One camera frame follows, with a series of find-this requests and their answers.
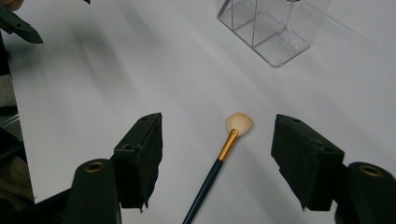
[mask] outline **brush handle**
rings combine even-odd
[[[184,218],[183,224],[190,224],[197,214],[199,208],[201,207],[202,202],[204,201],[206,194],[209,192],[213,183],[215,182],[216,176],[218,175],[221,165],[223,161],[216,159],[215,164],[213,164],[212,169],[210,169],[209,174],[207,175],[204,184],[201,186],[197,196],[195,197],[194,202],[191,205],[189,213]]]

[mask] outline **clear plastic container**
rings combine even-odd
[[[309,49],[331,0],[216,0],[218,19],[271,66]]]

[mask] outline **brush bristles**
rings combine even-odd
[[[253,125],[251,118],[244,113],[235,113],[226,120],[228,132],[232,129],[239,131],[239,136],[250,130]]]

